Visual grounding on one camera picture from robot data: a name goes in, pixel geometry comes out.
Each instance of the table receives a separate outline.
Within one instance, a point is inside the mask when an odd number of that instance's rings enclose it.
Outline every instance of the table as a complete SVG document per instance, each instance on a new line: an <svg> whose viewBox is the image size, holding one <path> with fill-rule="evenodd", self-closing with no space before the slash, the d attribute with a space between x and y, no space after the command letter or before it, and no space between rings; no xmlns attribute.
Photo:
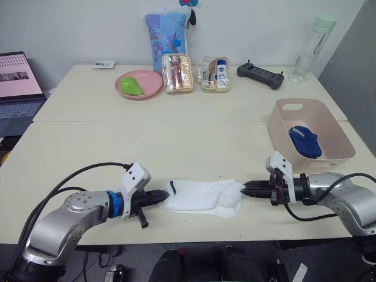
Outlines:
<svg viewBox="0 0 376 282"><path fill-rule="evenodd" d="M375 157L348 122L340 122L357 154L330 169L375 176ZM216 181L268 179L265 159L273 153L266 122L43 122L33 123L0 169L1 243L16 243L29 212L63 178L97 162L139 162L152 175L148 189L170 179ZM117 191L123 169L96 168L68 185ZM354 183L376 192L357 177ZM68 194L58 195L43 214L58 208ZM293 210L302 217L330 212L325 207ZM137 219L106 223L88 230L80 244L132 244L192 241L296 240L349 237L339 219L300 222L283 206L267 199L243 197L234 219L173 214L152 206L144 209L149 227Z"/></svg>
<svg viewBox="0 0 376 282"><path fill-rule="evenodd" d="M347 120L316 77L295 84L287 79L289 67L266 68L284 71L285 81L279 90L236 75L229 68L230 90L205 93L195 84L193 93L169 95L162 89L151 99L139 101L120 96L116 79L137 69L151 66L116 65L113 70L93 70L91 65L74 66L34 117L35 122L131 122L131 121L267 121L278 99L314 98L325 103L337 120Z"/></svg>

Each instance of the water bottle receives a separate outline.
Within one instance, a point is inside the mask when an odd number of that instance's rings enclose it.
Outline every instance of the water bottle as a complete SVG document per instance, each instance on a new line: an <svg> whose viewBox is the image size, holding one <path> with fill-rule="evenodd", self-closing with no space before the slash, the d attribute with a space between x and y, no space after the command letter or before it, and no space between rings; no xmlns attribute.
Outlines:
<svg viewBox="0 0 376 282"><path fill-rule="evenodd" d="M320 54L330 32L333 30L336 19L318 16L312 27L312 34L305 45L303 53L298 57L288 79L294 83L305 80L308 72L312 70L313 63Z"/></svg>

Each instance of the blue cloth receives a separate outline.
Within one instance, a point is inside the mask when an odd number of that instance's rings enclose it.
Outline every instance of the blue cloth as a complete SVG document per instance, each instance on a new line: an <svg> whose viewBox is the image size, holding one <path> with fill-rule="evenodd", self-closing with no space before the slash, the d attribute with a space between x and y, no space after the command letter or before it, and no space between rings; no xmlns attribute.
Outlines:
<svg viewBox="0 0 376 282"><path fill-rule="evenodd" d="M146 15L153 52L153 69L162 75L162 55L186 53L185 30L187 16L170 13L168 15Z"/></svg>
<svg viewBox="0 0 376 282"><path fill-rule="evenodd" d="M317 159L322 155L317 135L304 126L294 126L289 131L296 150L304 157Z"/></svg>

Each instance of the pink plate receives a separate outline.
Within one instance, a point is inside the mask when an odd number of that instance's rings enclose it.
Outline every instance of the pink plate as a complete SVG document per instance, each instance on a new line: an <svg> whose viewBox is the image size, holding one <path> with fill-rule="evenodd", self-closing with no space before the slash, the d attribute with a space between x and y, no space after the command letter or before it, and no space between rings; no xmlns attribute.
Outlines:
<svg viewBox="0 0 376 282"><path fill-rule="evenodd" d="M138 84L143 90L143 95L132 96L125 95L120 89L120 81L126 76L130 76L137 80ZM115 88L117 92L129 99L146 99L158 93L160 87L162 86L162 78L156 72L150 70L134 70L132 72L127 72L126 74L119 77L115 82Z"/></svg>

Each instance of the game controller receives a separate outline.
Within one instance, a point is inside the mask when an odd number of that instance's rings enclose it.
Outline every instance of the game controller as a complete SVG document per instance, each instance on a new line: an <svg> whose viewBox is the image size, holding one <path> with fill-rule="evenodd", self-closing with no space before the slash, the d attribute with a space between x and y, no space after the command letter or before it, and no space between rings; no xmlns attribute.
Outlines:
<svg viewBox="0 0 376 282"><path fill-rule="evenodd" d="M255 80L269 84L273 90L277 90L284 80L284 76L282 75L283 72L273 73L264 69L260 69L250 63L250 60L248 60L248 62L244 65L239 66L236 73L240 77L246 76L248 78L253 78Z"/></svg>

